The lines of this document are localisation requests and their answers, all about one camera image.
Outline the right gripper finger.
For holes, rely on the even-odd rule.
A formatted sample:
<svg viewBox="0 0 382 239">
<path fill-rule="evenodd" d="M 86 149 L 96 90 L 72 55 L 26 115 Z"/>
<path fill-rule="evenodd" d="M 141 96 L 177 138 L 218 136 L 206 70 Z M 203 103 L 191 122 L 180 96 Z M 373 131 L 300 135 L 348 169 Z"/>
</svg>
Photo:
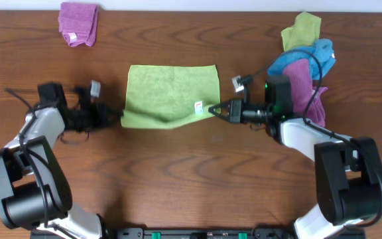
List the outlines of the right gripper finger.
<svg viewBox="0 0 382 239">
<path fill-rule="evenodd" d="M 216 116 L 217 118 L 220 118 L 226 122 L 230 122 L 229 112 L 226 112 L 226 114 L 223 114 L 221 108 L 209 108 L 208 112 Z"/>
<path fill-rule="evenodd" d="M 224 101 L 209 107 L 210 112 L 221 112 L 222 110 L 228 110 L 230 108 L 231 101 Z"/>
</svg>

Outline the green microfiber cloth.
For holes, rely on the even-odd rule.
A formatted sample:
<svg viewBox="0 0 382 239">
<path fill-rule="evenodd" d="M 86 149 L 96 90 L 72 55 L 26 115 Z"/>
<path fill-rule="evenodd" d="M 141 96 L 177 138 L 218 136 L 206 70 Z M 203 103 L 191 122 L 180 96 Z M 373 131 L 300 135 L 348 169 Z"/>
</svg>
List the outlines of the green microfiber cloth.
<svg viewBox="0 0 382 239">
<path fill-rule="evenodd" d="M 131 129 L 174 129 L 211 118 L 220 103 L 216 66 L 132 65 L 121 125 Z"/>
</svg>

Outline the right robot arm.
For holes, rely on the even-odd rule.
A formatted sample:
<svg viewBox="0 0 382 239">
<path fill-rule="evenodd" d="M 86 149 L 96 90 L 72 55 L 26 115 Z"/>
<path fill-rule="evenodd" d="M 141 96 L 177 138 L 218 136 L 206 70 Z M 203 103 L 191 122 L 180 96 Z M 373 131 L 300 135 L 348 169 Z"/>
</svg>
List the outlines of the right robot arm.
<svg viewBox="0 0 382 239">
<path fill-rule="evenodd" d="M 344 236 L 381 219 L 382 162 L 372 138 L 317 126 L 296 114 L 291 100 L 234 99 L 208 111 L 229 123 L 263 124 L 275 141 L 314 162 L 317 204 L 294 222 L 296 238 Z"/>
</svg>

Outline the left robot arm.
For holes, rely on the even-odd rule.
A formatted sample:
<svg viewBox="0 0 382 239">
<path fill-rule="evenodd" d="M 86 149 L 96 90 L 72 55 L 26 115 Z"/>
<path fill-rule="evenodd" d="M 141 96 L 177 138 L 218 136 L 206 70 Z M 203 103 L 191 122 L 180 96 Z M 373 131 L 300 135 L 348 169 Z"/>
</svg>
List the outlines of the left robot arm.
<svg viewBox="0 0 382 239">
<path fill-rule="evenodd" d="M 118 117 L 102 102 L 68 108 L 55 100 L 30 107 L 20 132 L 0 149 L 2 223 L 61 238 L 114 238 L 100 215 L 74 203 L 53 148 L 65 131 L 109 127 Z"/>
</svg>

